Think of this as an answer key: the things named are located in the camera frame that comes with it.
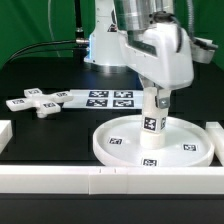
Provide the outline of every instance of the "white plastic part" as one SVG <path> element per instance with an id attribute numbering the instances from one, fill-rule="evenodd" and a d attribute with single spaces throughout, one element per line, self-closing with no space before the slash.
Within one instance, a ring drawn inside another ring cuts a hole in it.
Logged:
<path id="1" fill-rule="evenodd" d="M 0 154 L 12 138 L 11 121 L 0 121 Z"/>
<path id="2" fill-rule="evenodd" d="M 197 38 L 203 42 L 208 44 L 212 44 L 212 40 Z M 214 50 L 204 50 L 203 48 L 195 45 L 194 43 L 190 42 L 191 44 L 191 52 L 192 52 L 192 59 L 199 63 L 209 64 L 214 57 L 215 51 Z"/>
<path id="3" fill-rule="evenodd" d="M 37 108 L 37 116 L 45 118 L 48 114 L 58 113 L 61 107 L 57 103 L 63 103 L 73 100 L 72 93 L 58 92 L 50 95 L 44 95 L 40 89 L 24 90 L 27 98 L 14 99 L 6 101 L 11 111 L 25 110 L 31 107 Z"/>
<path id="4" fill-rule="evenodd" d="M 224 130 L 218 122 L 207 122 L 206 131 L 215 145 L 215 154 L 224 166 Z"/>
<path id="5" fill-rule="evenodd" d="M 165 123 L 168 115 L 168 108 L 160 109 L 156 106 L 157 88 L 144 88 L 144 99 L 142 109 L 142 128 L 140 132 L 140 145 L 146 149 L 160 149 L 165 145 Z M 154 129 L 146 129 L 145 122 Z"/>
<path id="6" fill-rule="evenodd" d="M 95 0 L 96 27 L 90 35 L 89 55 L 85 62 L 102 66 L 126 67 L 121 55 L 118 33 L 110 31 L 116 27 L 112 21 L 113 0 Z"/>
<path id="7" fill-rule="evenodd" d="M 189 37 L 182 29 L 182 48 L 177 53 L 178 38 L 175 24 L 158 23 L 154 29 L 142 34 L 141 42 L 155 48 L 156 53 L 147 53 L 128 44 L 128 36 L 119 31 L 123 58 L 128 67 L 164 89 L 179 89 L 193 81 L 193 66 Z"/>
<path id="8" fill-rule="evenodd" d="M 224 169 L 0 166 L 0 193 L 224 194 Z"/>
<path id="9" fill-rule="evenodd" d="M 142 116 L 135 115 L 101 125 L 93 135 L 96 157 L 106 166 L 186 167 L 211 164 L 214 146 L 202 128 L 168 117 L 164 147 L 149 150 L 140 145 L 141 122 Z"/>

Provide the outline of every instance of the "white plate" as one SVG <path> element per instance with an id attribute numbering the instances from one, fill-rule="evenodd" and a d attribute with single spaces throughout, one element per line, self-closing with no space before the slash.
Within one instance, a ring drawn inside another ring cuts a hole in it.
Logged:
<path id="1" fill-rule="evenodd" d="M 106 166 L 209 166 L 214 146 L 206 132 L 187 121 L 167 118 L 165 146 L 149 150 L 140 145 L 141 115 L 101 125 L 93 136 L 96 157 Z"/>

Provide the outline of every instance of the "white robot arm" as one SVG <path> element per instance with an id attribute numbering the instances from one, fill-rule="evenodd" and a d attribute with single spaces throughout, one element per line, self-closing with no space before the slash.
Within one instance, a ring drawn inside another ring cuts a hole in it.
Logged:
<path id="1" fill-rule="evenodd" d="M 172 14 L 163 11 L 163 2 L 114 0 L 114 5 L 127 66 L 158 86 L 174 90 L 193 81 L 190 39 L 171 19 Z"/>
<path id="2" fill-rule="evenodd" d="M 108 166 L 209 165 L 214 146 L 204 130 L 167 117 L 171 91 L 193 81 L 191 45 L 198 40 L 180 27 L 168 7 L 173 0 L 114 0 L 114 6 L 123 59 L 143 84 L 143 108 L 140 116 L 100 126 L 93 136 L 95 155 Z"/>

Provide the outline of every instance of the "white block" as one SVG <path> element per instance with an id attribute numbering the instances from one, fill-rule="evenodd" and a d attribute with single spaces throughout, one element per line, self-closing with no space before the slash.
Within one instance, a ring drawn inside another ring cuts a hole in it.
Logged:
<path id="1" fill-rule="evenodd" d="M 215 145 L 215 154 L 224 166 L 224 130 L 218 122 L 207 122 L 206 132 Z"/>
<path id="2" fill-rule="evenodd" d="M 127 169 L 99 167 L 90 172 L 89 194 L 126 194 Z"/>
<path id="3" fill-rule="evenodd" d="M 211 167 L 132 168 L 128 194 L 223 194 L 224 170 Z"/>
<path id="4" fill-rule="evenodd" d="M 0 166 L 0 193 L 88 194 L 89 168 Z"/>
<path id="5" fill-rule="evenodd" d="M 11 121 L 0 121 L 0 153 L 2 153 L 9 140 L 12 138 Z"/>

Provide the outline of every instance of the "black cable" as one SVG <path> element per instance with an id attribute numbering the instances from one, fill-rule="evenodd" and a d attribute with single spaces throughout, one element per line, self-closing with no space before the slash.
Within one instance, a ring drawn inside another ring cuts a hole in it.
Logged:
<path id="1" fill-rule="evenodd" d="M 76 20 L 76 38 L 84 38 L 84 31 L 82 28 L 81 2 L 74 0 L 75 4 L 75 20 Z"/>
<path id="2" fill-rule="evenodd" d="M 21 54 L 23 52 L 26 52 L 28 50 L 31 50 L 31 49 L 34 49 L 34 48 L 37 48 L 37 47 L 55 46 L 55 45 L 63 45 L 63 44 L 75 44 L 75 43 L 76 43 L 76 40 L 62 40 L 62 41 L 51 41 L 51 42 L 43 42 L 43 43 L 33 44 L 33 45 L 29 45 L 25 48 L 22 48 L 21 50 L 18 50 L 13 55 L 11 55 L 10 58 L 13 58 L 18 54 Z"/>
<path id="3" fill-rule="evenodd" d="M 183 45 L 183 33 L 182 28 L 180 25 L 179 20 L 175 16 L 171 16 L 172 20 L 177 24 L 177 36 L 178 36 L 178 46 L 177 46 L 177 53 L 180 52 L 182 45 Z"/>
<path id="4" fill-rule="evenodd" d="M 75 47 L 75 48 L 46 49 L 46 50 L 38 50 L 38 51 L 24 52 L 24 53 L 21 53 L 21 54 L 16 55 L 13 58 L 8 59 L 5 64 L 11 63 L 14 59 L 16 59 L 18 57 L 22 57 L 24 55 L 28 55 L 28 54 L 54 52 L 54 51 L 74 51 L 74 50 L 86 50 L 86 48 Z"/>

